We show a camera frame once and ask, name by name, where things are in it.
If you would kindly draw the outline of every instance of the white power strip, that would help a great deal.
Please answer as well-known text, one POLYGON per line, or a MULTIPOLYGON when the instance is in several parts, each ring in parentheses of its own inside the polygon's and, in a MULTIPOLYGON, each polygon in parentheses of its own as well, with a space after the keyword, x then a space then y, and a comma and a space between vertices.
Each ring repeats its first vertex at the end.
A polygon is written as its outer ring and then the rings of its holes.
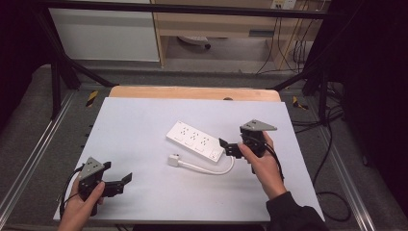
POLYGON ((219 157, 224 151, 224 148, 219 145, 217 138, 181 121, 177 121, 166 136, 214 162, 218 162, 219 157))

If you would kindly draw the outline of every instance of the white plug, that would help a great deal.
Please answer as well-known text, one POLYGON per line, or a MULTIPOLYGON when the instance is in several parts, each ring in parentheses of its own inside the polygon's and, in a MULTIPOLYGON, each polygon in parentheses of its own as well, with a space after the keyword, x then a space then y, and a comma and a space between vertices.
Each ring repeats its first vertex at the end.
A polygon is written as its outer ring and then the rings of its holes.
POLYGON ((178 154, 171 154, 168 156, 167 164, 173 167, 179 167, 180 156, 178 154))

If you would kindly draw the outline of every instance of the sleeve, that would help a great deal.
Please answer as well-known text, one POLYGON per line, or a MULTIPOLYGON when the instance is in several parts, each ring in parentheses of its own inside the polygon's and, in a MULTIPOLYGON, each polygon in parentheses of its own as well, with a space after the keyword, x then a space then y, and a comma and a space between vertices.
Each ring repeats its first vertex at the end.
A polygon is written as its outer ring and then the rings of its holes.
POLYGON ((300 207, 290 192, 285 192, 267 202, 271 231, 320 231, 329 230, 312 207, 300 207))

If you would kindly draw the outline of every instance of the white cable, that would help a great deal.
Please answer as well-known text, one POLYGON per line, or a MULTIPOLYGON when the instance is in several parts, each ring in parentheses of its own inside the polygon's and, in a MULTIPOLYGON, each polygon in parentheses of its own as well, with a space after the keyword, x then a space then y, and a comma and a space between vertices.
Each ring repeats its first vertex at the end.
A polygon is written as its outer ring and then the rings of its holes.
POLYGON ((224 171, 211 171, 211 170, 205 169, 203 167, 198 167, 198 166, 195 166, 193 164, 183 162, 183 161, 180 160, 180 156, 178 156, 177 154, 170 155, 168 157, 168 162, 167 163, 170 166, 173 166, 173 167, 183 166, 183 167, 187 167, 189 169, 196 170, 196 171, 203 172, 203 173, 207 173, 207 174, 223 175, 223 174, 228 173, 232 169, 232 167, 234 166, 234 163, 235 163, 235 159, 234 159, 234 157, 231 156, 231 166, 228 169, 224 170, 224 171))

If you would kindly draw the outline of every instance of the black fabric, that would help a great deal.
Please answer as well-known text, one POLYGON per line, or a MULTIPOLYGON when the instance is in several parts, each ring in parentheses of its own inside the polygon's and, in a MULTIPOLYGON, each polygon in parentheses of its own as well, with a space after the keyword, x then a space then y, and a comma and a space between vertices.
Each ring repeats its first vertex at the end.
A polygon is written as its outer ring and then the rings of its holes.
MULTIPOLYGON (((0 131, 30 85, 32 73, 51 60, 41 46, 46 38, 33 30, 27 4, 26 0, 0 1, 0 131)), ((44 13, 56 31, 49 11, 44 13)))
POLYGON ((300 207, 286 192, 267 202, 271 231, 319 231, 328 230, 312 207, 300 207))

